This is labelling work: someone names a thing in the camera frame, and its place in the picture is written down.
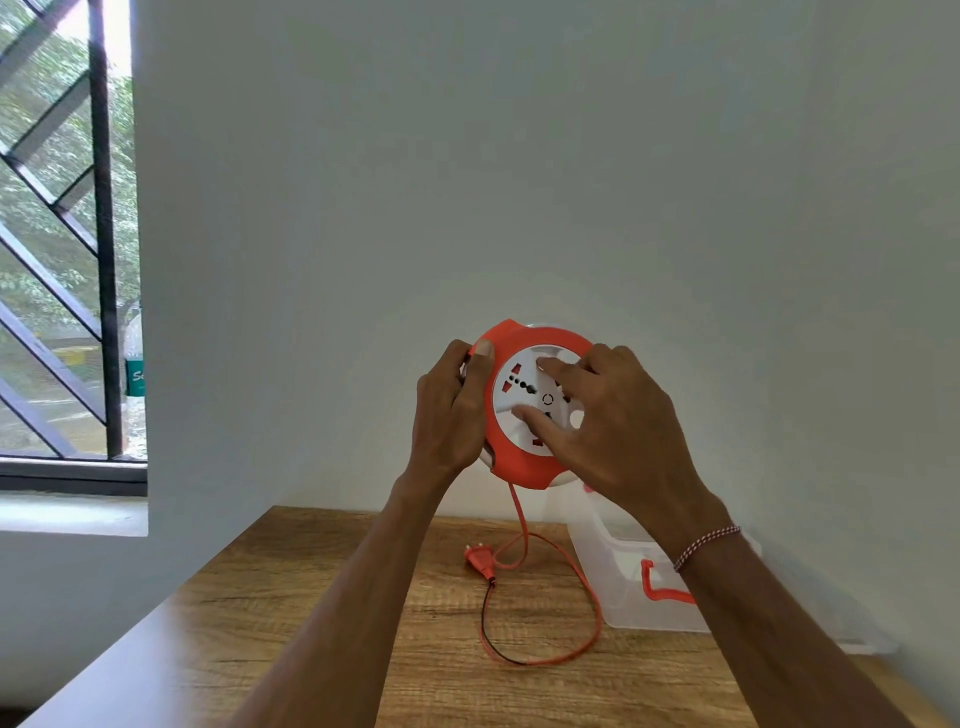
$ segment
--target hand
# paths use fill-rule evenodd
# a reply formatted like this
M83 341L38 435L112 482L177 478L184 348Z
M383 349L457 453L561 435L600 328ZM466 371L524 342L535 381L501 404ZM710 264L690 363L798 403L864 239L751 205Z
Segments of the hand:
M583 423L564 430L527 405L514 414L562 465L640 521L671 558L730 524L693 466L673 402L627 347L597 344L576 365L555 358L537 364L583 403Z
M417 382L417 415L407 473L411 479L444 491L467 465L480 456L486 416L484 388L493 371L493 344L477 343L460 370L470 344L452 341L440 361Z

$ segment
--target bottle label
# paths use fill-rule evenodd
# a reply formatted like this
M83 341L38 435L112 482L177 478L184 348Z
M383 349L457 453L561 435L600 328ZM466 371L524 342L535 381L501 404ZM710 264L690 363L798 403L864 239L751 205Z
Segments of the bottle label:
M127 359L127 396L146 397L147 382L143 378L143 359Z

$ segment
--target table top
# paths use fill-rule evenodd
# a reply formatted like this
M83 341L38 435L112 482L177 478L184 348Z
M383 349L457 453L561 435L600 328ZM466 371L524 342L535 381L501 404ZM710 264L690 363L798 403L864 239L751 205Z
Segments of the table top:
M239 705L293 636L371 516L271 509L23 724L205 728ZM564 547L562 525L535 526ZM494 664L477 639L486 584L464 544L499 544L515 522L437 518L396 637L377 726L756 726L710 635L616 630L559 667ZM536 540L490 609L512 654L565 652L592 628L569 566ZM920 728L949 724L880 659L857 663Z

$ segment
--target left hand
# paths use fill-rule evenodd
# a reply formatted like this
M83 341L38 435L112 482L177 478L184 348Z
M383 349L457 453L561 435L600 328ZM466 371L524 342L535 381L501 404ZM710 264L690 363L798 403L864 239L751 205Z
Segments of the left hand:
M470 344L451 341L433 369L417 382L417 415L407 474L419 485L442 494L454 478L480 457L486 415L484 389L493 371L493 344L477 343L467 363L460 368Z

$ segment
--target extension cord reel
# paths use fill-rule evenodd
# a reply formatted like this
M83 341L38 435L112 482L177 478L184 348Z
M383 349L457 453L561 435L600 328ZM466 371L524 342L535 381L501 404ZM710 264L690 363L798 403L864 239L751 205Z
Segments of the extension cord reel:
M487 429L480 459L498 478L531 490L576 480L511 410L529 404L560 427L574 427L571 420L576 420L577 412L582 417L583 405L538 369L537 359L553 356L576 364L587 355L591 343L565 328L524 326L512 319L497 324L481 338L493 343L493 376L484 391Z

